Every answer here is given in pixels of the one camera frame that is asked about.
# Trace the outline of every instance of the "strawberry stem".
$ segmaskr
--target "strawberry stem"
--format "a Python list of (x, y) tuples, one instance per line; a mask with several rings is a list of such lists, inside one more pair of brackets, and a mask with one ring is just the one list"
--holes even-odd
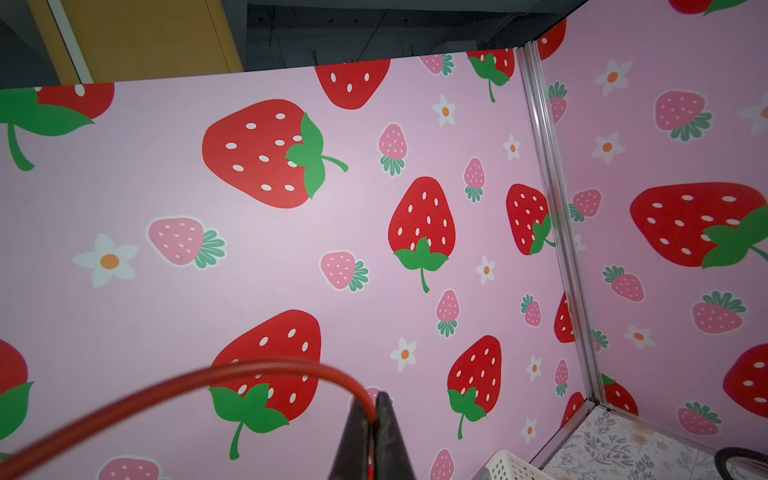
[(35, 166), (27, 160), (27, 157), (22, 153), (22, 149), (18, 146), (18, 141), (16, 140), (16, 126), (14, 124), (8, 124), (8, 146), (11, 148), (11, 157), (19, 170), (28, 172), (35, 168)]
[(493, 88), (491, 88), (491, 81), (488, 80), (488, 93), (491, 94), (491, 102), (496, 103), (496, 99), (493, 98)]
[(230, 460), (237, 460), (240, 457), (240, 452), (237, 451), (237, 443), (240, 441), (240, 432), (243, 431), (243, 423), (237, 426), (237, 431), (232, 439), (232, 445), (230, 445)]
[(768, 253), (763, 252), (761, 249), (757, 247), (750, 247), (750, 249), (755, 250), (762, 258), (768, 260)]
[(424, 293), (429, 293), (429, 287), (427, 286), (426, 280), (424, 280), (424, 269), (421, 269), (422, 271), (422, 288), (424, 289)]
[(339, 165), (339, 167), (341, 168), (342, 171), (346, 172), (347, 170), (349, 170), (349, 167), (347, 166), (347, 164), (345, 164), (344, 162), (339, 161), (339, 160), (337, 160), (335, 158), (326, 157), (325, 155), (320, 155), (320, 158), (322, 158), (324, 160), (328, 160), (329, 162), (331, 162), (333, 164)]
[(464, 415), (462, 414), (462, 419), (458, 421), (458, 439), (461, 440), (464, 438), (464, 435), (462, 435), (462, 423), (464, 423)]

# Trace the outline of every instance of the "pink wall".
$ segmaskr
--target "pink wall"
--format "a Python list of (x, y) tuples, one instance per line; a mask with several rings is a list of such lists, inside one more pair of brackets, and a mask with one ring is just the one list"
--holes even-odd
[[(24, 397), (15, 410), (24, 421), (0, 451), (17, 451), (107, 402), (214, 359), (291, 355), (319, 357), (389, 392), (419, 478), (429, 477), (446, 448), (455, 461), (453, 478), (473, 475), (496, 449), (532, 458), (584, 387), (574, 344), (561, 341), (570, 332), (558, 338), (554, 331), (556, 316), (567, 313), (558, 310), (563, 287), (555, 249), (540, 241), (540, 252), (524, 254), (533, 242), (528, 225), (543, 224), (547, 206), (540, 191), (529, 194), (542, 182), (521, 76), (499, 77), (514, 69), (511, 52), (499, 53), (507, 56), (497, 56), (495, 70), (478, 66), (494, 82), (495, 103), (488, 80), (466, 54), (453, 55), (449, 76), (436, 59), (427, 63), (437, 74), (419, 58), (392, 61), (388, 70), (352, 66), (353, 94), (362, 97), (346, 95), (349, 66), (119, 83), (111, 104), (109, 87), (44, 89), (37, 97), (31, 89), (0, 92), (6, 101), (0, 121), (18, 125), (12, 129), (18, 148), (5, 135), (0, 140), (0, 337), (7, 342), (3, 358), (16, 365), (0, 387), (8, 393), (34, 382), (26, 419)], [(378, 89), (371, 87), (382, 77)], [(345, 108), (329, 101), (323, 86)], [(7, 107), (9, 98), (15, 107)], [(293, 105), (278, 101), (241, 111), (271, 99)], [(303, 111), (322, 132), (323, 154), (349, 171), (319, 158), (317, 134), (301, 127)], [(399, 129), (386, 129), (393, 123)], [(390, 176), (379, 138), (399, 131), (407, 145), (405, 168)], [(288, 154), (293, 144), (304, 150)], [(396, 147), (395, 160), (402, 153)], [(33, 169), (17, 167), (29, 169), (22, 154)], [(305, 182), (316, 190), (311, 200)], [(482, 195), (469, 187), (482, 187)], [(529, 196), (516, 200), (520, 193)], [(517, 246), (510, 213), (520, 223)], [(405, 227), (402, 236), (393, 217)], [(425, 236), (430, 256), (402, 241)], [(436, 269), (425, 272), (429, 293), (419, 270), (407, 270), (393, 250), (404, 250), (404, 263)], [(354, 283), (361, 290), (334, 283), (330, 274), (338, 277), (343, 266), (321, 266), (334, 252), (335, 261), (364, 262), (360, 284)], [(492, 275), (485, 276), (486, 267)], [(458, 299), (458, 319), (439, 306), (447, 290)], [(524, 315), (527, 294), (534, 302)], [(448, 338), (438, 328), (438, 308), (446, 324), (457, 322), (452, 335), (443, 326)], [(304, 313), (272, 319), (288, 310)], [(480, 339), (488, 350), (478, 347), (478, 356), (489, 351), (489, 357), (477, 359), (477, 368), (472, 353), (464, 353)], [(399, 362), (403, 348), (408, 361)], [(557, 388), (560, 363), (570, 376)], [(457, 380), (456, 365), (465, 364)], [(560, 384), (563, 373), (561, 366)], [(265, 380), (223, 387), (245, 395)], [(159, 464), (163, 475), (178, 479), (322, 478), (349, 394), (324, 383), (314, 392), (311, 380), (298, 378), (270, 384), (275, 390), (266, 406), (290, 424), (277, 422), (263, 435), (243, 428), (237, 460), (229, 453), (238, 424), (219, 418), (211, 394), (201, 390), (120, 424), (30, 478), (110, 475), (116, 464), (108, 460), (126, 455), (157, 462), (120, 460), (131, 468), (159, 476)], [(477, 405), (488, 418), (465, 419), (459, 440), (461, 415), (446, 390), (460, 394), (469, 385), (480, 388)]]
[[(764, 452), (768, 258), (750, 247), (768, 250), (766, 18), (760, 0), (590, 0), (543, 61), (568, 92), (553, 107), (609, 399)], [(631, 276), (607, 283), (613, 266)]]

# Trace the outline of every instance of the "orange tube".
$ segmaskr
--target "orange tube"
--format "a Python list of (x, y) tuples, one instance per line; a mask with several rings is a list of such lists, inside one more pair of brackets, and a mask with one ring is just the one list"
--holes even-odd
[(351, 392), (362, 403), (370, 423), (376, 421), (376, 406), (373, 405), (365, 387), (332, 366), (298, 359), (243, 360), (186, 373), (105, 406), (11, 456), (0, 464), (0, 480), (19, 478), (92, 435), (158, 403), (200, 387), (253, 377), (257, 373), (308, 375), (335, 383)]

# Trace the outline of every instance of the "orange flower center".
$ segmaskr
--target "orange flower center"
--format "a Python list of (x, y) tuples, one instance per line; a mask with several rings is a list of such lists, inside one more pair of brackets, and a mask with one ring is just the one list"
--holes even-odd
[(101, 266), (106, 270), (114, 270), (118, 268), (118, 265), (120, 265), (120, 259), (117, 255), (112, 255), (110, 253), (109, 255), (104, 255), (101, 258)]

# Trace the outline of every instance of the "white strip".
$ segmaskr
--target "white strip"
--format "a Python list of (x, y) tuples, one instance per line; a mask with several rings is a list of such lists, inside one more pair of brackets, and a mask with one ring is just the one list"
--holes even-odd
[(83, 52), (80, 51), (80, 45), (74, 36), (72, 26), (69, 25), (67, 12), (64, 11), (64, 6), (61, 4), (61, 0), (48, 0), (48, 7), (51, 9), (53, 18), (61, 33), (61, 38), (64, 39), (64, 44), (67, 46), (69, 58), (72, 59), (74, 69), (78, 73), (78, 77), (80, 77), (80, 83), (92, 84), (94, 79), (91, 76), (91, 71), (88, 70), (88, 65), (85, 63)]

